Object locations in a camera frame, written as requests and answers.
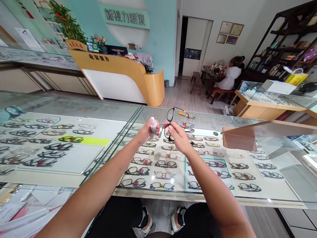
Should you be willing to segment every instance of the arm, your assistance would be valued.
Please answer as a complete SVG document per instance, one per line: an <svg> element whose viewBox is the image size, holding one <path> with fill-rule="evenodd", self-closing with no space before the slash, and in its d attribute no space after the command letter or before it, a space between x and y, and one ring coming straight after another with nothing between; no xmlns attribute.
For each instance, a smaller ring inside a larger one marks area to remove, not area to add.
<svg viewBox="0 0 317 238"><path fill-rule="evenodd" d="M185 131L175 122L172 122L168 130L177 149L188 158L223 237L256 237L236 198L190 145Z"/></svg>
<svg viewBox="0 0 317 238"><path fill-rule="evenodd" d="M111 197L138 148L152 134L151 123L152 119L144 124L128 145L80 186L36 238L80 237Z"/></svg>

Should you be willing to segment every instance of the shoe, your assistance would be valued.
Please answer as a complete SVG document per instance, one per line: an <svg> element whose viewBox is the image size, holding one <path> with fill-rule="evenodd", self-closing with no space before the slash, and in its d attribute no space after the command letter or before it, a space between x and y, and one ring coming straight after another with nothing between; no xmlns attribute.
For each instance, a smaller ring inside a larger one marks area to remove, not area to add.
<svg viewBox="0 0 317 238"><path fill-rule="evenodd" d="M148 211L146 210L146 207L143 207L143 219L138 227L136 229L142 231L144 234L148 234L151 228L153 227L154 223L152 218L149 216Z"/></svg>
<svg viewBox="0 0 317 238"><path fill-rule="evenodd" d="M186 207L180 207L176 210L176 213L172 215L171 217L171 225L172 225L172 235L173 233L179 231L181 228L184 227L185 221L184 221L184 213L187 210Z"/></svg>

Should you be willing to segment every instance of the wooden stool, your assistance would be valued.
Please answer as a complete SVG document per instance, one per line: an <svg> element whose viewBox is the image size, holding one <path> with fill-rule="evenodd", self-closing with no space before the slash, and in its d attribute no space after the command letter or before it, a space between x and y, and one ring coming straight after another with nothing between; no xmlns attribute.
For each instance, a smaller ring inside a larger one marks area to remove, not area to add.
<svg viewBox="0 0 317 238"><path fill-rule="evenodd" d="M200 74L198 72L193 72L191 83L192 83L193 80L194 80L194 84L192 86L190 94L192 94L193 90L196 90L196 91L199 91L199 96L201 96L202 83L201 83Z"/></svg>
<svg viewBox="0 0 317 238"><path fill-rule="evenodd" d="M220 94L221 94L221 93L230 94L229 103L228 103L228 104L230 104L231 98L232 98L232 94L234 93L234 91L235 91L234 88L231 89L231 90L223 90L223 89L221 89L221 88L213 87L213 88L211 89L210 95L207 97L207 99L210 98L211 95L212 95L212 93L214 92L215 95L214 95L213 97L211 97L211 98L212 98L212 101L211 101L211 103L210 103L210 104L213 104L214 101L215 101L215 99L216 99L216 97L217 97L217 95L218 95L219 93L220 93Z"/></svg>

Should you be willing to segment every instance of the framed certificate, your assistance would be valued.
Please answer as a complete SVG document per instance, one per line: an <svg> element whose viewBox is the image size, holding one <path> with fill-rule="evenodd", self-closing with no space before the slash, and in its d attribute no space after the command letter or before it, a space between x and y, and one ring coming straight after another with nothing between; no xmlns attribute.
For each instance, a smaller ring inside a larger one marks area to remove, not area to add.
<svg viewBox="0 0 317 238"><path fill-rule="evenodd" d="M234 23L232 28L231 28L230 34L240 36L243 27L244 27L244 25L242 25L242 24Z"/></svg>
<svg viewBox="0 0 317 238"><path fill-rule="evenodd" d="M230 34L233 23L223 21L219 33Z"/></svg>

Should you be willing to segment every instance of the wooden display counter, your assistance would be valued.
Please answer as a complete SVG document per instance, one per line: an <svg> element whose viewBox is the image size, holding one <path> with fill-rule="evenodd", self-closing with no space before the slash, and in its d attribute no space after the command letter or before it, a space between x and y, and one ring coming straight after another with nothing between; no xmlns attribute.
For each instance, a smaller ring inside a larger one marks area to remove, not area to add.
<svg viewBox="0 0 317 238"><path fill-rule="evenodd" d="M285 111L305 111L304 107L294 107L282 104L270 104L257 101L249 101L238 90L235 94L240 98L239 103L234 107L233 113L235 116L261 119L261 120L275 120Z"/></svg>

